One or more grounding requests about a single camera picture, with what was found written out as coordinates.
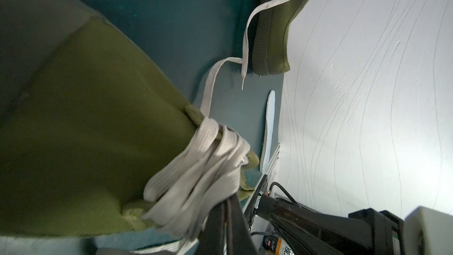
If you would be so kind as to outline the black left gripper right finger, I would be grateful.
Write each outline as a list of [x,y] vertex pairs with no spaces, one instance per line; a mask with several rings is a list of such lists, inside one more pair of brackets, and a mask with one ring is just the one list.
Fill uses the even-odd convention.
[[257,255],[237,194],[226,200],[227,255]]

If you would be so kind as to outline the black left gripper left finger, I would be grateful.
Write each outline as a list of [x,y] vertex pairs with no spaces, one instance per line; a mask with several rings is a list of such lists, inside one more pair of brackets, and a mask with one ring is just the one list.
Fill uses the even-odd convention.
[[225,244],[225,204],[217,204],[209,213],[205,230],[199,236],[196,255],[223,255]]

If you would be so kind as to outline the olive green shoe white laces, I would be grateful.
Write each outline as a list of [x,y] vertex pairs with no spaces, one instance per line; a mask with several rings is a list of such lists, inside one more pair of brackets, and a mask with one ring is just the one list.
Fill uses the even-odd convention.
[[1,0],[1,234],[155,227],[184,254],[258,157],[79,0]]

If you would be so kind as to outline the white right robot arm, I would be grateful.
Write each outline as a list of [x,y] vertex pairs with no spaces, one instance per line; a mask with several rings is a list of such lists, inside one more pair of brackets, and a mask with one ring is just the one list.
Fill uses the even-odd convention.
[[273,255],[450,255],[453,216],[420,206],[401,219],[372,208],[322,214],[293,197],[254,194],[254,214],[271,225],[262,247]]

